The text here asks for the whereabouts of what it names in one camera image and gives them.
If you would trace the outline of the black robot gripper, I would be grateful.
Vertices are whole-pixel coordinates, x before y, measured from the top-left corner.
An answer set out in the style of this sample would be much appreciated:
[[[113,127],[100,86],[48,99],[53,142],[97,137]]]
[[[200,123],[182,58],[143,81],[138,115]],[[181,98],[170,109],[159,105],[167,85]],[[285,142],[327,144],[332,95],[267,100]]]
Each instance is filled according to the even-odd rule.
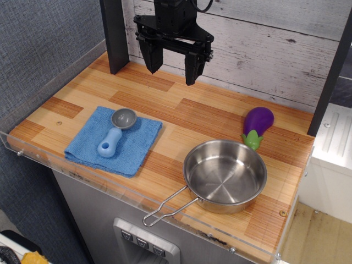
[[[197,1],[154,1],[154,15],[136,15],[136,39],[147,69],[154,74],[163,65],[163,50],[185,55],[185,78],[188,86],[202,75],[205,59],[212,59],[214,37],[198,26],[198,13],[207,12]]]

